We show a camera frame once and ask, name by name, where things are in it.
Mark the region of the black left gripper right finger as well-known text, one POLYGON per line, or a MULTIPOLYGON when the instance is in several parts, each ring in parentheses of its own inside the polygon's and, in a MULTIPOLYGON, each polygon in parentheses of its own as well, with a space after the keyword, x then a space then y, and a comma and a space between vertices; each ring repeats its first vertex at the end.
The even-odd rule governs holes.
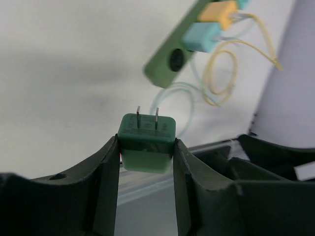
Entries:
POLYGON ((313 162, 312 148, 239 138, 248 160, 174 146, 173 176, 181 236, 312 236, 315 182, 295 167, 313 162))

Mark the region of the yellow charger plug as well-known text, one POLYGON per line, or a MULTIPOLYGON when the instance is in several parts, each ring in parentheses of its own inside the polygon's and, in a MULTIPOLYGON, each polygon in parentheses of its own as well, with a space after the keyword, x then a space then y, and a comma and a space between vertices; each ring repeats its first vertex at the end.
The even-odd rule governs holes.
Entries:
POLYGON ((228 30, 233 23, 232 15, 237 12, 235 0, 210 2, 198 14, 197 22, 219 23, 222 30, 228 30))

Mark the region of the teal dual usb charger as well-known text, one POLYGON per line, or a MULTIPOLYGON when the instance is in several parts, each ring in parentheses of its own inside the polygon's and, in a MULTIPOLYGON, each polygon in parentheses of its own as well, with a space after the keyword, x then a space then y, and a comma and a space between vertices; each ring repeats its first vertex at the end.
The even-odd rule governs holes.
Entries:
POLYGON ((250 0, 236 0, 238 9, 243 10, 249 4, 250 0))

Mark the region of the green power strip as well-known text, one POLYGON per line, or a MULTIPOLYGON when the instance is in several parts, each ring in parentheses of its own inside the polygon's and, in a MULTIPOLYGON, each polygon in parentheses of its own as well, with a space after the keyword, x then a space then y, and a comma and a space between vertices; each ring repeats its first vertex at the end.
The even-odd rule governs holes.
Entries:
POLYGON ((143 73, 153 85, 164 89, 169 87, 192 58, 194 51, 186 49, 183 38, 192 24, 198 23, 198 14, 210 2, 217 1, 198 0, 194 3, 146 63, 143 73))

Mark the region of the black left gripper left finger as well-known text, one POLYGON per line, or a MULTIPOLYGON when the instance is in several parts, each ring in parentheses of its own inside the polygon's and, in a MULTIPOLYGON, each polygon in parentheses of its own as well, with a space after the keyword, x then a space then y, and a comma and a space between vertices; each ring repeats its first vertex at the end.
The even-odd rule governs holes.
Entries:
POLYGON ((99 151, 60 173, 0 176, 3 236, 112 236, 120 152, 113 136, 99 151))

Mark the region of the teal charger plug with cable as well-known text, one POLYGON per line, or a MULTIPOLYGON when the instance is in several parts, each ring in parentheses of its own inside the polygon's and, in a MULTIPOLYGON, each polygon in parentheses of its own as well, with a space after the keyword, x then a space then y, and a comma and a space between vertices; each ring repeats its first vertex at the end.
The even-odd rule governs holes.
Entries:
POLYGON ((190 96, 190 115, 185 127, 178 134, 179 138, 182 137, 189 129, 195 113, 195 97, 191 89, 194 89, 202 94, 205 102, 214 107, 220 107, 230 99, 233 93, 233 88, 235 87, 238 62, 236 56, 231 51, 224 50, 223 47, 229 43, 242 43, 254 48, 254 45, 240 39, 240 37, 248 33, 248 31, 250 31, 253 26, 254 23, 251 23, 241 33, 230 37, 223 37, 221 35, 221 27, 219 26, 219 23, 194 23, 189 28, 188 32, 185 33, 183 38, 184 46, 186 47, 186 49, 194 52, 210 53, 218 42, 221 41, 222 43, 218 46, 213 55, 210 57, 209 63, 205 67, 202 76, 198 74, 194 59, 190 60, 191 70, 195 78, 200 83, 200 87, 196 87, 195 85, 187 82, 174 82, 168 88, 164 88, 163 90, 161 90, 152 102, 150 108, 151 113, 155 109, 158 109, 158 105, 163 100, 177 92, 186 92, 190 96), (215 63, 216 57, 224 53, 229 54, 233 62, 231 80, 225 89, 221 91, 215 91, 212 83, 212 67, 215 63))

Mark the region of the green charger plug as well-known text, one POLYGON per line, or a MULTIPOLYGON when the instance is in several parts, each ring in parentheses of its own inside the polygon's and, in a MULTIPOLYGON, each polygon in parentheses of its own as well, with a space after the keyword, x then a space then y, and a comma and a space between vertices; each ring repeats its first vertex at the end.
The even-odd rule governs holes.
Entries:
POLYGON ((170 170, 176 140, 176 122, 171 117, 140 113, 123 116, 118 142, 123 167, 128 171, 164 174, 170 170))

